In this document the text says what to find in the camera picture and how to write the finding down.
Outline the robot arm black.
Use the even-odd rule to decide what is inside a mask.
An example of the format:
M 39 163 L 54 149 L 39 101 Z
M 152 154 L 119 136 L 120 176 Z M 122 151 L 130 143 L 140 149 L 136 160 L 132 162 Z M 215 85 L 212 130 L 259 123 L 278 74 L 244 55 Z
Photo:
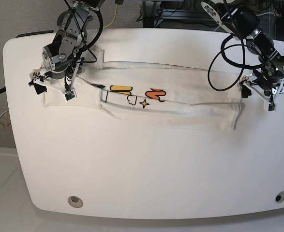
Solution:
M 103 31 L 102 4 L 101 0 L 66 2 L 68 9 L 58 17 L 58 31 L 52 43 L 43 47 L 42 65 L 30 74 L 29 86 L 34 87 L 38 95 L 51 88 L 61 92 L 66 100 L 75 97 L 75 77 L 82 72 L 82 65 L 87 63 L 82 54 L 91 51 Z M 93 20 L 91 13 L 99 19 L 99 30 L 87 43 L 87 24 Z
M 272 38 L 259 29 L 258 16 L 245 5 L 230 5 L 225 0 L 203 0 L 201 7 L 229 33 L 218 55 L 229 65 L 240 69 L 236 80 L 221 91 L 239 85 L 242 98 L 248 98 L 255 91 L 266 102 L 268 111 L 275 110 L 276 98 L 284 92 L 284 56 L 275 49 Z M 226 44 L 232 38 L 240 41 L 241 64 L 230 60 L 225 54 L 229 48 Z

